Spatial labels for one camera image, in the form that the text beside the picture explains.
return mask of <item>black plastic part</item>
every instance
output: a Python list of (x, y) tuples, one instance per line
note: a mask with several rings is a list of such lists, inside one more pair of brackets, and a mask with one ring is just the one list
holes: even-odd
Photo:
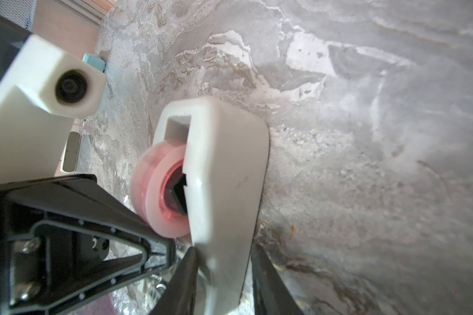
[(261, 245), (252, 246), (251, 260), (255, 314), (303, 315)]
[[(21, 256), (27, 263), (17, 261), (22, 254), (13, 252), (14, 241), (33, 237), (41, 239), (40, 248)], [(108, 240), (141, 253), (102, 261)], [(0, 185), (0, 315), (65, 314), (169, 268), (175, 252), (172, 239), (158, 236), (99, 187), (94, 175)], [(17, 281), (34, 281), (42, 290), (12, 303)]]
[(56, 97), (65, 103), (80, 101), (87, 91), (86, 78), (75, 70), (65, 72), (56, 84)]
[(31, 33), (0, 16), (0, 80)]
[(198, 261), (194, 247), (188, 249), (156, 307), (149, 315), (191, 315), (195, 309)]
[(186, 205), (186, 195), (184, 195), (184, 186), (188, 183), (186, 182), (186, 175), (182, 174), (182, 176), (173, 184), (173, 187), (168, 188), (170, 193), (172, 194), (173, 200), (177, 204), (177, 211), (187, 216), (188, 215), (188, 206)]

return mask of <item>rectangular slot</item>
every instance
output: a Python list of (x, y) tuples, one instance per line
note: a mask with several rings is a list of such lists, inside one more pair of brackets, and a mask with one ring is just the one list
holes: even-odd
[(70, 132), (69, 139), (66, 142), (65, 154), (61, 163), (61, 171), (64, 173), (72, 173), (77, 167), (77, 158), (79, 155), (79, 145), (81, 143), (81, 135), (74, 131)]
[(166, 122), (165, 140), (175, 139), (187, 142), (190, 124), (191, 116), (169, 117)]

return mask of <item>white plastic holder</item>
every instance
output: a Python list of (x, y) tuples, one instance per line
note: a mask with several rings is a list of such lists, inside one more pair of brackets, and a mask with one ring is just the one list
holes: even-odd
[[(88, 84), (76, 103), (56, 97), (70, 70)], [(37, 35), (30, 35), (0, 81), (0, 183), (52, 177), (74, 118), (93, 114), (106, 76)]]
[[(269, 150), (259, 117), (205, 96), (168, 104), (153, 145), (187, 142), (184, 187), (191, 240), (200, 257), (205, 315), (237, 308), (256, 225)], [(197, 298), (198, 309), (203, 305)]]

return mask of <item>pink wheel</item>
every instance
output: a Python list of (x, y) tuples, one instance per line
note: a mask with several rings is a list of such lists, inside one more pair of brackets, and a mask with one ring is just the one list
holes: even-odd
[(167, 140), (147, 149), (132, 172), (130, 197), (134, 209), (160, 236), (189, 234), (188, 217), (178, 212), (167, 187), (182, 176), (186, 144)]

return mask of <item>marble countertop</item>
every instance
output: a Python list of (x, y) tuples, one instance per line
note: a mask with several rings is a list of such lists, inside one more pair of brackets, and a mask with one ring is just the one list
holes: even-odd
[(96, 53), (78, 171), (125, 205), (164, 106), (213, 95), (269, 126), (255, 239), (305, 314), (473, 314), (473, 0), (120, 0)]

